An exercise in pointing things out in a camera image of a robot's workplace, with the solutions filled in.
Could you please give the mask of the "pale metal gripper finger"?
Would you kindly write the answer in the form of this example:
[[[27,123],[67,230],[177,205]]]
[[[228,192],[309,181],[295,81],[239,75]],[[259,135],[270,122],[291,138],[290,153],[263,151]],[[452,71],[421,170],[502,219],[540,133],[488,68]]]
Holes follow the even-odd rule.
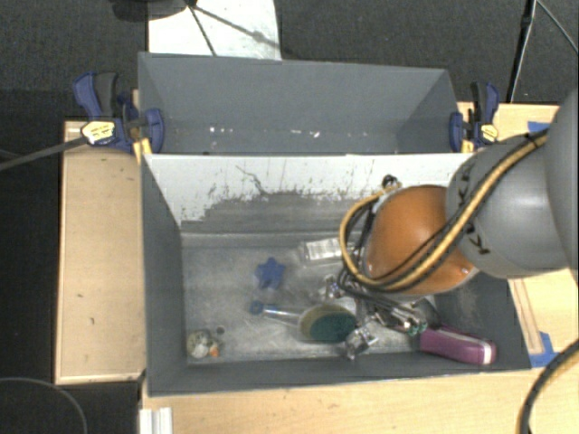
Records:
[[[378,342],[378,337],[368,325],[361,325],[352,331],[344,342],[345,357],[354,361],[360,354],[366,352]]]
[[[346,292],[338,284],[335,275],[327,275],[323,278],[322,297],[325,301],[340,300],[346,296]]]

